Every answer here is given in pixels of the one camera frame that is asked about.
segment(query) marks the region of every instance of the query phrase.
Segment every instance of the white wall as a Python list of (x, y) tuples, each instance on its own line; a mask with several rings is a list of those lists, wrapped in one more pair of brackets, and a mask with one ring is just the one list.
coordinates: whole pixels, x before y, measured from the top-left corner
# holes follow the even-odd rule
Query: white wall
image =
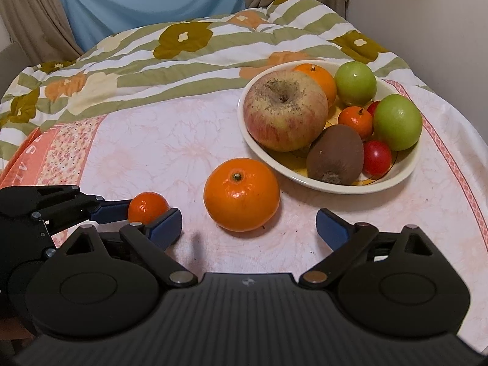
[(10, 36), (0, 16), (0, 51), (10, 44)]
[(488, 0), (350, 0), (347, 19), (406, 60), (488, 142)]

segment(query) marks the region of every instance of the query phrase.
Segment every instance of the green apple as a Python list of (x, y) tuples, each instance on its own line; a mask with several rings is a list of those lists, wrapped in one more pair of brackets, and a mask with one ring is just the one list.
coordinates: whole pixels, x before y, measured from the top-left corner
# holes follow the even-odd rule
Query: green apple
[(364, 63), (344, 63), (334, 78), (337, 96), (348, 106), (362, 107), (376, 95), (376, 77)]
[(392, 94), (385, 97), (373, 117), (374, 133), (393, 151), (412, 147), (422, 132), (422, 115), (406, 97)]

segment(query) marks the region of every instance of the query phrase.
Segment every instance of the bowl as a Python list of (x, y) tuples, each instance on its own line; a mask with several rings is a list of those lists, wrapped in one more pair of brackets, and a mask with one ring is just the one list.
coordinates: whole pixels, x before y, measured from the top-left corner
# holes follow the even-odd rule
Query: bowl
[[(390, 167), (390, 170), (382, 177), (369, 178), (361, 174), (361, 176), (353, 185), (343, 186), (338, 184), (324, 183), (307, 177), (307, 169), (305, 166), (305, 161), (307, 157), (306, 150), (297, 150), (293, 152), (274, 152), (264, 149), (264, 147), (262, 147), (252, 138), (252, 136), (247, 131), (242, 111), (244, 99), (247, 95), (247, 92), (249, 92), (249, 89), (263, 75), (277, 70), (291, 70), (294, 67), (303, 63), (312, 63), (314, 65), (323, 67), (332, 75), (335, 75), (338, 68), (341, 66), (340, 63), (327, 60), (301, 60), (296, 62), (282, 63), (281, 65), (274, 66), (255, 76), (244, 88), (241, 98), (239, 99), (239, 103), (237, 105), (239, 129), (241, 130), (242, 136), (244, 137), (244, 140), (251, 148), (251, 150), (263, 162), (265, 162), (267, 165), (272, 167), (277, 172), (283, 174), (287, 178), (290, 178), (291, 180), (302, 184), (303, 186), (326, 193), (371, 194), (391, 188), (405, 180), (412, 173), (413, 169), (420, 159), (420, 142), (417, 142), (413, 147), (408, 150), (393, 152), (393, 164)], [(376, 81), (378, 83), (378, 90), (376, 92), (374, 100), (381, 100), (385, 96), (398, 93), (392, 85), (381, 80), (380, 78), (377, 77)], [(340, 101), (336, 100), (336, 103), (333, 107), (331, 107), (329, 111), (328, 123), (326, 127), (337, 123), (337, 117), (342, 109), (345, 107), (347, 106), (341, 104)]]

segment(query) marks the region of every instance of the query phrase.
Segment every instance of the ribbed black surface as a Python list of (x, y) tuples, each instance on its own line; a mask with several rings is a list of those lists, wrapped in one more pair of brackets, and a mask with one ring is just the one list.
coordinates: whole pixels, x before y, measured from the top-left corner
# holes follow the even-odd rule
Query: ribbed black surface
[(397, 342), (346, 320), (322, 291), (288, 274), (206, 274), (167, 293), (147, 321), (96, 342), (38, 338), (23, 366), (472, 366), (455, 336)]

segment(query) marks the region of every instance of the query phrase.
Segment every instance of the small orange fruit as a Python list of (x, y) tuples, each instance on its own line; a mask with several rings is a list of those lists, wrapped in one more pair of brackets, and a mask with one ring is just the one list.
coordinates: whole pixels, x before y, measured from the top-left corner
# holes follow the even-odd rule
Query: small orange fruit
[(158, 193), (140, 193), (129, 204), (127, 219), (149, 224), (169, 210), (168, 202)]
[(326, 69), (311, 63), (303, 63), (295, 67), (294, 70), (312, 77), (320, 85), (325, 96), (327, 96), (329, 107), (334, 104), (337, 96), (337, 86), (334, 77)]
[(366, 140), (373, 134), (373, 116), (363, 107), (346, 107), (339, 114), (337, 123), (350, 126), (362, 140)]
[(266, 223), (280, 205), (280, 187), (262, 162), (236, 158), (208, 177), (203, 202), (210, 217), (229, 231), (251, 231)]

